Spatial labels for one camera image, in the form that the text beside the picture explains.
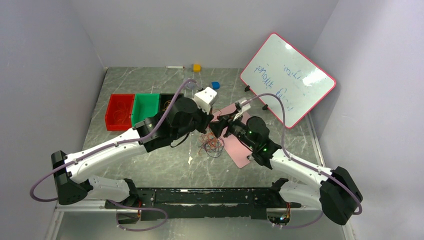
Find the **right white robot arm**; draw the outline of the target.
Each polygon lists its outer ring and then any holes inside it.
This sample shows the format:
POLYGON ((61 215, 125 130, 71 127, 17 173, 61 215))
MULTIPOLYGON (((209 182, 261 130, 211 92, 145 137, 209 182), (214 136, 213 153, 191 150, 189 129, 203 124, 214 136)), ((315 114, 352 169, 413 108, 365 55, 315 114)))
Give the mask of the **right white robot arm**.
POLYGON ((299 203, 321 210, 332 222, 344 226, 351 216, 361 214, 363 196, 350 173, 343 167, 319 166, 288 152, 269 138, 270 130, 258 116, 243 123, 229 114, 209 123, 216 137, 234 136, 251 151, 260 166, 286 173, 300 183, 284 180, 274 183, 270 202, 275 207, 299 203))

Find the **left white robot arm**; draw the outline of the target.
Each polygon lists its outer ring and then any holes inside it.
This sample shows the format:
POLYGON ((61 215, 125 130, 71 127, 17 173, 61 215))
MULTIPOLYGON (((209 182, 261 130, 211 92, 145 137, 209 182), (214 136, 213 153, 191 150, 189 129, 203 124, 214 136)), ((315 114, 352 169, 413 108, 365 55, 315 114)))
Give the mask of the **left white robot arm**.
POLYGON ((111 140, 76 153, 54 152, 51 162, 56 171, 53 177, 59 204, 71 205, 92 198, 134 207, 139 194, 132 180, 99 177, 95 172, 119 160, 171 146, 191 132, 205 133, 213 119, 215 101, 216 96, 211 93, 179 97, 165 111, 145 118, 111 140))

